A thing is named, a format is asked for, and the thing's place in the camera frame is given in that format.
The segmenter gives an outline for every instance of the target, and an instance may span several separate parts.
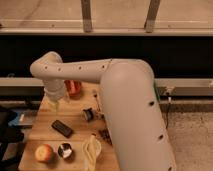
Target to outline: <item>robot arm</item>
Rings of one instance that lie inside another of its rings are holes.
[[[51,100],[64,96],[63,79],[100,83],[100,97],[121,171],[176,171],[154,91],[154,74],[142,60],[63,63],[49,52],[31,65]]]

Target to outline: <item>wooden table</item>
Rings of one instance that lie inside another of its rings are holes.
[[[112,146],[103,141],[98,133],[98,130],[106,127],[104,121],[95,119],[88,123],[85,121],[82,112],[82,109],[85,108],[97,109],[92,90],[95,89],[98,92],[99,86],[83,83],[82,87],[83,93],[80,97],[70,99],[70,101],[65,99],[59,101],[58,112],[51,108],[47,97],[43,98],[19,165],[20,171],[84,171],[82,143],[92,133],[97,135],[102,145],[101,154],[97,159],[96,171],[119,171]],[[56,119],[61,120],[74,130],[74,134],[70,138],[65,138],[51,128],[52,122]],[[34,152],[39,145],[47,143],[57,153],[58,146],[64,142],[69,142],[75,151],[73,158],[70,158],[70,160],[63,160],[58,155],[56,155],[54,162],[49,164],[39,163],[35,160]]]

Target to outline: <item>orange object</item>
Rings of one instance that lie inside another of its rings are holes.
[[[65,80],[64,83],[70,97],[75,96],[81,92],[81,82],[74,80]]]

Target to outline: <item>banana peel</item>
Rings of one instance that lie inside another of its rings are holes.
[[[83,154],[85,161],[84,171],[95,171],[96,160],[101,152],[101,143],[95,137],[91,135],[89,139],[83,143]]]

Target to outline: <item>metal bar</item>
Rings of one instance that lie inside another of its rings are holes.
[[[157,17],[158,9],[160,6],[160,0],[151,0],[149,5],[149,11],[145,22],[145,30],[147,33],[152,33],[155,27],[155,20]]]
[[[213,87],[213,78],[156,78],[157,87]],[[0,78],[0,87],[43,87],[37,78]]]
[[[90,0],[81,0],[81,9],[83,17],[83,29],[85,32],[92,31]]]
[[[92,29],[86,34],[81,28],[6,28],[0,35],[74,35],[74,36],[213,36],[213,29],[167,29],[156,28],[153,33],[144,29]]]

